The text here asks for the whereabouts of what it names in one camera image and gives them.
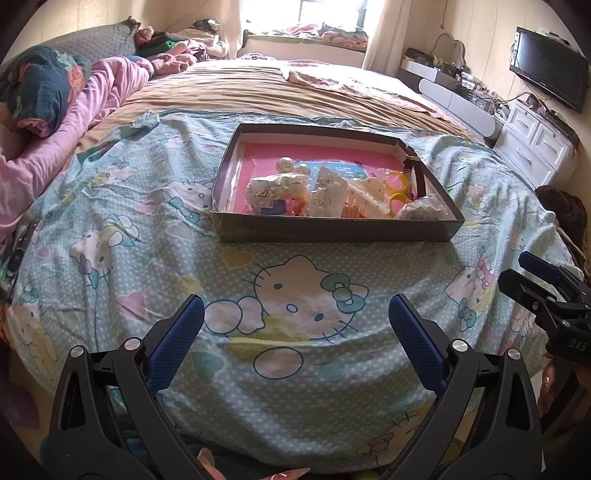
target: human hand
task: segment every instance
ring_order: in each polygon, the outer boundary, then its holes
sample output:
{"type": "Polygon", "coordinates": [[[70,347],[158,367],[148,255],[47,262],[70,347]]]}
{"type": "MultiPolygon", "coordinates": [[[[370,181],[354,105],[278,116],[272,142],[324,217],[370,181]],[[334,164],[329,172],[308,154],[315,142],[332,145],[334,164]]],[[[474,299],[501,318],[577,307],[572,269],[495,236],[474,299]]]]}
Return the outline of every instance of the human hand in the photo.
{"type": "MultiPolygon", "coordinates": [[[[544,356],[550,361],[542,371],[542,386],[540,387],[540,397],[538,398],[538,412],[542,416],[550,411],[550,407],[558,392],[554,390],[556,382],[556,357],[550,353],[544,356]]],[[[587,394],[591,393],[591,365],[576,364],[574,372],[577,375],[579,385],[583,387],[587,394]]]]}
{"type": "MultiPolygon", "coordinates": [[[[202,448],[197,455],[197,460],[203,465],[205,470],[211,475],[213,480],[226,480],[226,477],[223,476],[216,468],[216,461],[213,458],[213,454],[208,448],[202,448]]],[[[276,473],[275,475],[271,475],[265,477],[263,480],[297,480],[299,477],[307,474],[310,471],[309,468],[298,468],[296,470],[289,470],[287,472],[276,473]]]]}

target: pink blanket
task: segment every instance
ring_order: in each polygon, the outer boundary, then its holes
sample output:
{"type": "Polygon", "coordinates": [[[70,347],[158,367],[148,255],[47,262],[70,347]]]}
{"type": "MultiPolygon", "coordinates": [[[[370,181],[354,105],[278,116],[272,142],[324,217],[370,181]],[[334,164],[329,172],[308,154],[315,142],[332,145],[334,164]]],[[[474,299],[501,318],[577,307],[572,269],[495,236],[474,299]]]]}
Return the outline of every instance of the pink blanket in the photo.
{"type": "Polygon", "coordinates": [[[163,76],[184,72],[197,62],[208,61],[209,56],[203,43],[185,40],[178,42],[170,50],[147,59],[154,66],[154,74],[163,76]]]}
{"type": "Polygon", "coordinates": [[[98,60],[53,135],[31,141],[12,161],[0,151],[0,244],[58,173],[86,130],[116,111],[147,81],[147,70],[124,57],[98,60]]]}

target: television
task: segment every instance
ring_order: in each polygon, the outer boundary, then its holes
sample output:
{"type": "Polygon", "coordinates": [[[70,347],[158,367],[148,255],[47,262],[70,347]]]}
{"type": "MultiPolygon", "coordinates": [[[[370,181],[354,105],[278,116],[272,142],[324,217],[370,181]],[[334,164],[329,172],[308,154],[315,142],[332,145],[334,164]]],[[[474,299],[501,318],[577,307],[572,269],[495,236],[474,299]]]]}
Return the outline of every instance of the television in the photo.
{"type": "Polygon", "coordinates": [[[518,27],[509,69],[567,107],[583,110],[589,64],[566,45],[518,27]]]}

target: window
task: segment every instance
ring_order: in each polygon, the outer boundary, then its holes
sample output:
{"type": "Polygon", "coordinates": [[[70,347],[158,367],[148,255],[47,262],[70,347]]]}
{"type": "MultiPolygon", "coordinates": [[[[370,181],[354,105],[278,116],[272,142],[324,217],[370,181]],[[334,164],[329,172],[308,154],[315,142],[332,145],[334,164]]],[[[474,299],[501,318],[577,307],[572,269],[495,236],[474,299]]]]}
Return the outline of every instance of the window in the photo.
{"type": "Polygon", "coordinates": [[[297,23],[321,26],[323,22],[355,31],[367,28],[368,10],[379,14],[381,4],[382,0],[244,0],[243,13],[258,33],[282,30],[297,23]]]}

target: gray quilted pillow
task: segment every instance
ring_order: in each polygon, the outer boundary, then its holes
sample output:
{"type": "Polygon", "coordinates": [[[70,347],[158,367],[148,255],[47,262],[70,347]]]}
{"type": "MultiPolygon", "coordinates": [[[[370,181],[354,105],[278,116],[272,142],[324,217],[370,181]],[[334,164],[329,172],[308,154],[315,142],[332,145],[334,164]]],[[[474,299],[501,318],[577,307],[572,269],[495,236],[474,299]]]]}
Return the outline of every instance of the gray quilted pillow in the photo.
{"type": "Polygon", "coordinates": [[[65,51],[70,55],[84,55],[91,63],[98,59],[134,55],[134,35],[139,25],[129,17],[120,23],[67,33],[47,40],[41,45],[65,51]]]}

